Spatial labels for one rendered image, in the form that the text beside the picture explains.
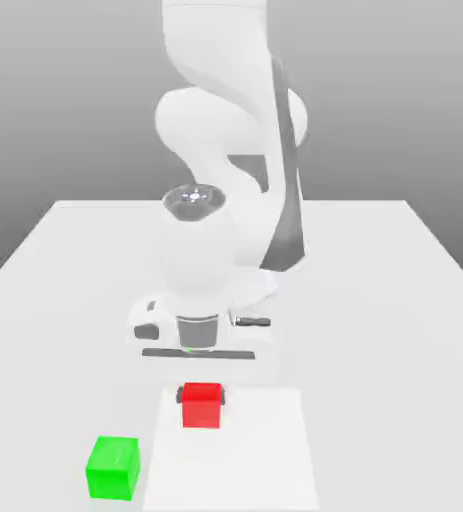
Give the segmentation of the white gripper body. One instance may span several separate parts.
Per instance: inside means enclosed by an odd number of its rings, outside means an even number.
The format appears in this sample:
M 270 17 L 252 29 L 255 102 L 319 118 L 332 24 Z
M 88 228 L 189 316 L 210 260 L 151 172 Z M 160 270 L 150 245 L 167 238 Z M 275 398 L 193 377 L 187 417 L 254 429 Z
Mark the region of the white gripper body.
M 149 379 L 262 378 L 262 361 L 251 350 L 144 347 L 133 350 L 133 361 Z

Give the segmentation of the small red cube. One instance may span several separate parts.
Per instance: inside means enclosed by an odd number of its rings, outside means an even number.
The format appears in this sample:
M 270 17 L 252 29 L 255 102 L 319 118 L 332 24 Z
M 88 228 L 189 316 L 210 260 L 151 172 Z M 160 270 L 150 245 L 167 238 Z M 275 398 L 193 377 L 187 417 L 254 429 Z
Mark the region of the small red cube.
M 189 382 L 182 392 L 184 428 L 218 429 L 221 423 L 222 386 L 219 383 Z

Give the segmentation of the small green cube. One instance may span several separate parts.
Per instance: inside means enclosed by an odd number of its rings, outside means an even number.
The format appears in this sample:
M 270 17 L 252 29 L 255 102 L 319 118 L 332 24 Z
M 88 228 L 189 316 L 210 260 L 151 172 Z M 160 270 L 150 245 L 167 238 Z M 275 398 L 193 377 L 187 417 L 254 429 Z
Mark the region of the small green cube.
M 98 436 L 85 467 L 92 499 L 131 501 L 141 469 L 139 440 Z

